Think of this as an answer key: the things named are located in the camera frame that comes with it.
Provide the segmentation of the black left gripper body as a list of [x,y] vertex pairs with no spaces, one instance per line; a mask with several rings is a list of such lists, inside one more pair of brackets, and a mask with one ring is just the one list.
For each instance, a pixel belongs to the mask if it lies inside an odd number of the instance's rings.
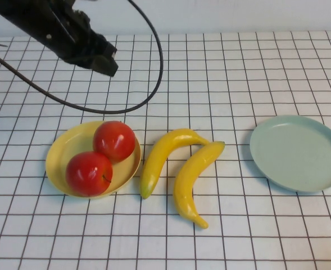
[[69,64],[93,69],[98,35],[74,1],[2,1],[2,16]]

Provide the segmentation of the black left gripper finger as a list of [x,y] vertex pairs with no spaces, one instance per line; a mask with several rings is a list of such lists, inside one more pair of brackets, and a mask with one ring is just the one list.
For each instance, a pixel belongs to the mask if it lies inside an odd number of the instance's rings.
[[113,58],[105,58],[105,57],[95,57],[92,62],[92,70],[96,71],[100,74],[114,77],[117,70],[118,64],[115,62]]
[[94,37],[94,52],[96,55],[104,56],[108,59],[114,59],[117,49],[103,35],[95,34]]

